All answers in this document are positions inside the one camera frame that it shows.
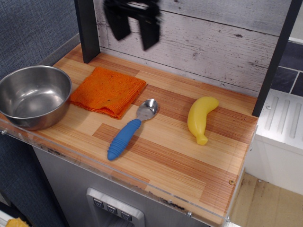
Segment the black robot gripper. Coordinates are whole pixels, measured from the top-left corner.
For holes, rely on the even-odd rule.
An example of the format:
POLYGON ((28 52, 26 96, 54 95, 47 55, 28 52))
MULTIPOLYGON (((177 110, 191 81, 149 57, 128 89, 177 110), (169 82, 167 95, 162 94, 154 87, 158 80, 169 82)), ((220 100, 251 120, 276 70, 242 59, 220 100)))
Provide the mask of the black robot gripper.
POLYGON ((116 40, 130 35, 128 18, 139 21, 143 49, 146 51, 160 39, 161 14, 158 0, 105 0, 107 22, 116 40))

